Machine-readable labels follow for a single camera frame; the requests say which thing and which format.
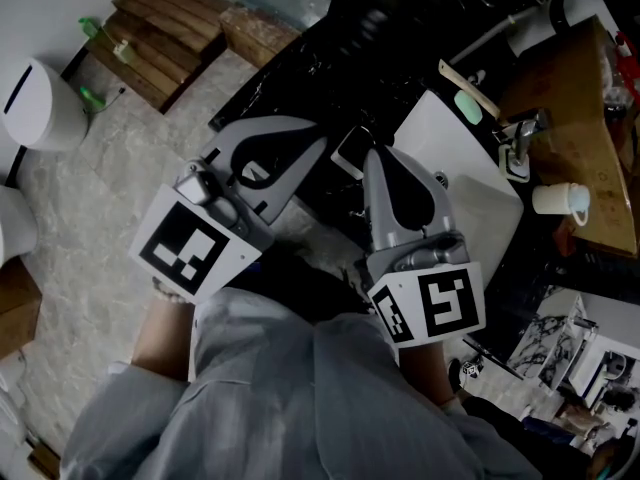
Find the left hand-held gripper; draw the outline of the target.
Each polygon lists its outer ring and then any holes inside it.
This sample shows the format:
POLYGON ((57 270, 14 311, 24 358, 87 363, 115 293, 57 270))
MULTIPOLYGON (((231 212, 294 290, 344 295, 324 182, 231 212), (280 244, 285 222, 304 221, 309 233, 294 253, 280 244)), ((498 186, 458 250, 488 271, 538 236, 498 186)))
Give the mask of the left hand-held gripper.
POLYGON ((297 117, 230 123, 203 154, 212 169, 192 160, 174 184, 160 187, 129 255, 188 302, 207 301, 273 244, 268 225, 326 146, 319 126, 297 117))

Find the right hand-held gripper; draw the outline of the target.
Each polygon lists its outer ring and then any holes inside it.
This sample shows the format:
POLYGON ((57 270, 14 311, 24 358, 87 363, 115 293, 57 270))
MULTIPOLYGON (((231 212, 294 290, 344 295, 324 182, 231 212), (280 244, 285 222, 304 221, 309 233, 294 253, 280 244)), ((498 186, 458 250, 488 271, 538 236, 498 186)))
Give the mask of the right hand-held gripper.
POLYGON ((469 259, 462 234, 419 240, 431 225, 436 233, 453 226, 445 223, 453 221, 445 187, 416 159, 389 146, 369 151, 363 185, 377 251, 366 261, 372 279, 367 296, 392 342, 426 345, 484 328, 481 267, 469 259))

